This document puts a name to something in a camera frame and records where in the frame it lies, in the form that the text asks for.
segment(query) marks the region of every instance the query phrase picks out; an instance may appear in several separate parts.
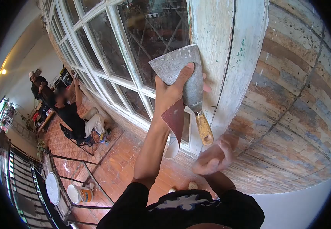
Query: white cap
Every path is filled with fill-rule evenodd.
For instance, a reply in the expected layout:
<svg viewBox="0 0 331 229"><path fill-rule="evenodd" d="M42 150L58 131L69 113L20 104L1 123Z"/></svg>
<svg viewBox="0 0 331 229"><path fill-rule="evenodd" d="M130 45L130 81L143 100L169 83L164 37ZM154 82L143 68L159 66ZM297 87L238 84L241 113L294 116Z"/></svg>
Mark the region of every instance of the white cap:
<svg viewBox="0 0 331 229"><path fill-rule="evenodd" d="M31 72L28 74L29 78L31 78L33 74L34 74L34 71L31 71Z"/></svg>

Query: bucket lid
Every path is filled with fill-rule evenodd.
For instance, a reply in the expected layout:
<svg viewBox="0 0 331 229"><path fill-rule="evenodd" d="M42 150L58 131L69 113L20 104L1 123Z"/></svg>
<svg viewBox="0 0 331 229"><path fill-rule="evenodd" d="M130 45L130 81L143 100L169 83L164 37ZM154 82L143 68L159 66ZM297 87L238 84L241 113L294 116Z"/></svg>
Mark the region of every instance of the bucket lid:
<svg viewBox="0 0 331 229"><path fill-rule="evenodd" d="M73 203L77 204L80 202L79 193L76 190L76 187L72 184L68 186L68 196Z"/></svg>
<svg viewBox="0 0 331 229"><path fill-rule="evenodd" d="M58 178L53 172L49 172L46 177L46 190L50 201L57 205L60 201L60 188Z"/></svg>

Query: standing man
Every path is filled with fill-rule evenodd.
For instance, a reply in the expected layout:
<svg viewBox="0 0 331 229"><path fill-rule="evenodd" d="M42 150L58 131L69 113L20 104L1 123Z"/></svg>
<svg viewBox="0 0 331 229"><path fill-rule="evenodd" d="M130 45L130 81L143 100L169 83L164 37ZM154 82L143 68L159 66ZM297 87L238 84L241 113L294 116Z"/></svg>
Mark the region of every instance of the standing man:
<svg viewBox="0 0 331 229"><path fill-rule="evenodd" d="M55 107L58 116L72 129L77 139L90 136L92 130L95 129L99 135L99 141L108 144L109 141L106 136L109 134L109 131L104 128L104 118L99 114L96 107L92 107L82 118L79 117L77 111L82 104L82 92L79 89L79 79L74 72L72 74L74 75L74 80L65 94L75 93L75 102L68 104L64 93L57 94L55 96Z"/></svg>
<svg viewBox="0 0 331 229"><path fill-rule="evenodd" d="M44 104L56 111L54 93L48 87L47 80L42 76L37 76L33 71L29 73L29 78L32 82L31 91L34 98L41 99Z"/></svg>
<svg viewBox="0 0 331 229"><path fill-rule="evenodd" d="M192 167L203 176L220 200L213 200L205 190L180 190L146 206L149 190L158 176L169 127L161 118L172 104L182 98L185 82L194 71L188 63L178 79L167 86L155 77L156 100L153 120L134 166L134 177L111 210L100 220L97 229L105 228L188 228L241 229L260 228L264 213L253 197L236 190L221 170L233 159L238 138L222 135L213 146L200 154Z"/></svg>

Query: paint bucket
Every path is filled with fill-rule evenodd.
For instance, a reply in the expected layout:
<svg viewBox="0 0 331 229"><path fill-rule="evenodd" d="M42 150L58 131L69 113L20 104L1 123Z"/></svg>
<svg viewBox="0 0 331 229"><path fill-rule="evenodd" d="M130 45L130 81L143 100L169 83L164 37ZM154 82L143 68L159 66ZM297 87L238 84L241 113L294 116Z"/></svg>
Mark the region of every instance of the paint bucket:
<svg viewBox="0 0 331 229"><path fill-rule="evenodd" d="M80 202L91 202L93 200L92 190L87 187L72 184L68 186L68 196L74 204L79 204Z"/></svg>

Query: black shirt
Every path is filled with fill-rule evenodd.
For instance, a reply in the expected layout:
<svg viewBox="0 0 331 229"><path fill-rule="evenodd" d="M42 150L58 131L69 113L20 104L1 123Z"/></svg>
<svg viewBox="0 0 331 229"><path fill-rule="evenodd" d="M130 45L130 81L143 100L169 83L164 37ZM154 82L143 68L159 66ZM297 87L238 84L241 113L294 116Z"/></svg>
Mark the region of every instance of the black shirt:
<svg viewBox="0 0 331 229"><path fill-rule="evenodd" d="M41 82L46 83L46 86L44 86L41 93L38 93L38 91L40 90L39 85L41 84ZM56 111L54 93L51 88L48 87L48 82L44 77L38 76L36 78L36 81L32 82L31 91L35 99L41 99L49 108L52 108Z"/></svg>
<svg viewBox="0 0 331 229"><path fill-rule="evenodd" d="M149 190L131 183L97 229L105 228L187 228L200 223L216 223L232 229L260 228L264 213L252 196L228 190L213 200L205 190L181 190L159 198L146 207Z"/></svg>
<svg viewBox="0 0 331 229"><path fill-rule="evenodd" d="M72 129L74 136L82 139L85 137L85 121L79 117L77 110L75 102L57 109L59 117Z"/></svg>

